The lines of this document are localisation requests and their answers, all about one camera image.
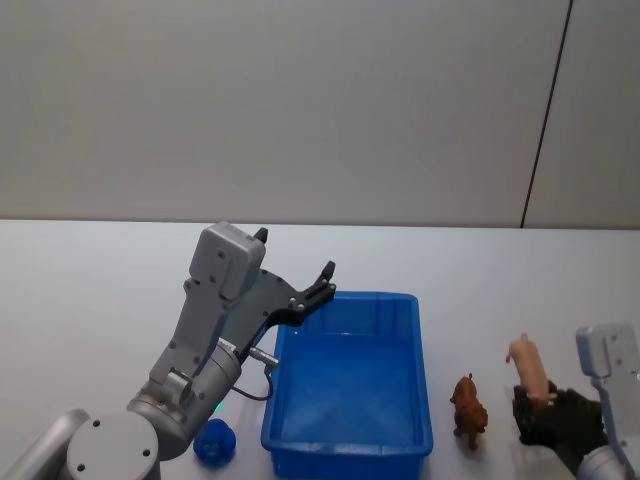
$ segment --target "table surface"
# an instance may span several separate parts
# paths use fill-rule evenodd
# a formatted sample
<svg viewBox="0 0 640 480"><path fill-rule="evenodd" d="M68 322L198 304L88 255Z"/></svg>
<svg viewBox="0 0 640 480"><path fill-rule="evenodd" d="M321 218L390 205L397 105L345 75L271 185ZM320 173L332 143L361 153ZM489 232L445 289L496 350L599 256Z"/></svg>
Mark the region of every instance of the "table surface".
<svg viewBox="0 0 640 480"><path fill-rule="evenodd" d="M119 411L175 328L182 282L203 224L0 221L0 471L72 407ZM253 232L255 226L244 226ZM518 442L504 363L527 332L561 388L597 398L580 371L580 326L640 326L640 232L272 226L265 268L297 288L328 259L342 290L407 292L420 301L435 447L423 478L570 479L543 448ZM261 346L272 350L275 332ZM247 362L239 385L266 390ZM455 439L449 397L473 372L489 426L479 452ZM230 393L218 416L235 459L202 468L192 451L163 478L273 479L260 445L264 405Z"/></svg>

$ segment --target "toy pig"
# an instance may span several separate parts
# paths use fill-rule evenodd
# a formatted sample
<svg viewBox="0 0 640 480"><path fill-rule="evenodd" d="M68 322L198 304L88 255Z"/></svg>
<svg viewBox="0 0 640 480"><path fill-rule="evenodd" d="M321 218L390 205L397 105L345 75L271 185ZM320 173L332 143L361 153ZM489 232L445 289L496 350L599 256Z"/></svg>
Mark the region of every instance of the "toy pig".
<svg viewBox="0 0 640 480"><path fill-rule="evenodd" d="M525 333L509 345L506 362L509 363L512 358L520 376L520 385L527 392L533 408L549 405L556 398L556 394L549 393L549 379L544 371L538 347Z"/></svg>
<svg viewBox="0 0 640 480"><path fill-rule="evenodd" d="M463 433L469 435L469 448L477 450L477 436L484 433L484 429L489 422L487 411L478 401L478 391L473 383L473 375L462 377L456 384L453 396L449 400L456 407L453 419L456 422L456 429L453 434L456 437Z"/></svg>

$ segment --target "blue plastic bin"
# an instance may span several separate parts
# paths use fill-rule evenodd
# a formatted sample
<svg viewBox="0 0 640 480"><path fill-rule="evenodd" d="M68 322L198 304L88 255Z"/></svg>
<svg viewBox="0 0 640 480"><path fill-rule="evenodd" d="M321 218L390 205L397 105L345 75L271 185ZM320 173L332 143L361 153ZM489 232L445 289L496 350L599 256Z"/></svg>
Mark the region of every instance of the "blue plastic bin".
<svg viewBox="0 0 640 480"><path fill-rule="evenodd" d="M415 297L339 292L279 327L275 353L261 440L276 475L420 478L433 436Z"/></svg>

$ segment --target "cable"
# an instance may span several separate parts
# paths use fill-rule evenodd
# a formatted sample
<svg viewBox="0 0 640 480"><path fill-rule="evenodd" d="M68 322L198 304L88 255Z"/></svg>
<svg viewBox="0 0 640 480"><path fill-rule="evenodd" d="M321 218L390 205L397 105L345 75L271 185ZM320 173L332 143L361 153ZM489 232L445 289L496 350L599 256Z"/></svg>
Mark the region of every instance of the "cable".
<svg viewBox="0 0 640 480"><path fill-rule="evenodd" d="M267 383L269 384L269 392L264 397L257 397L255 395L251 395L250 393L245 392L244 390L239 389L238 387L231 387L231 390L239 393L243 397L247 397L249 400L255 400L256 402L264 402L269 400L273 396L273 380L271 380L271 374L267 373L267 369L264 369L264 376L267 377Z"/></svg>

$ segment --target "gray wall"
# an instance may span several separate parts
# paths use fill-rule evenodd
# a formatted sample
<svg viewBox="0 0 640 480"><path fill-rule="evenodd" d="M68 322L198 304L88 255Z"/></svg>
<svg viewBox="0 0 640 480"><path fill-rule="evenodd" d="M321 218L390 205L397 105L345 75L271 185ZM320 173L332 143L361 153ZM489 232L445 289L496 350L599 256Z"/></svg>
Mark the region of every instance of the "gray wall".
<svg viewBox="0 0 640 480"><path fill-rule="evenodd" d="M526 225L640 227L637 0L575 0Z"/></svg>
<svg viewBox="0 0 640 480"><path fill-rule="evenodd" d="M519 225L568 0L4 0L0 216Z"/></svg>

